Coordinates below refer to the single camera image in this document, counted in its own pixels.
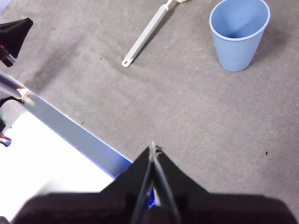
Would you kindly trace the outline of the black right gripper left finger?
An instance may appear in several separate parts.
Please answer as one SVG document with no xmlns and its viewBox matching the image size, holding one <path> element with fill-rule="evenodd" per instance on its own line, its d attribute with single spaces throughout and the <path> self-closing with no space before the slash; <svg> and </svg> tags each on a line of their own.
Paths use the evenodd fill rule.
<svg viewBox="0 0 299 224">
<path fill-rule="evenodd" d="M 146 170 L 146 148 L 113 182 L 96 193 L 48 193 L 29 199 L 14 224 L 128 224 Z"/>
</svg>

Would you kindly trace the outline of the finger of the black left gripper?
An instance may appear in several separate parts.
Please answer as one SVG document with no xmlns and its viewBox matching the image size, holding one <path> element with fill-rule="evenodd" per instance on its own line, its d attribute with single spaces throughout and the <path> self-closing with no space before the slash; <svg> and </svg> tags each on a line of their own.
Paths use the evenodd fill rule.
<svg viewBox="0 0 299 224">
<path fill-rule="evenodd" d="M 0 25 L 0 45 L 16 59 L 32 26 L 33 21 L 30 18 L 2 23 Z"/>
</svg>

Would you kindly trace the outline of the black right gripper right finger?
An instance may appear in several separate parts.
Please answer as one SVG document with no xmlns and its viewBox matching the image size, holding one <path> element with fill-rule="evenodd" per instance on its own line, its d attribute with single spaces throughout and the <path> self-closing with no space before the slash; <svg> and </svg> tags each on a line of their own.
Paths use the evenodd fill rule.
<svg viewBox="0 0 299 224">
<path fill-rule="evenodd" d="M 295 224 L 281 200 L 262 195 L 211 193 L 183 173 L 151 143 L 151 164 L 160 205 L 180 224 Z"/>
</svg>

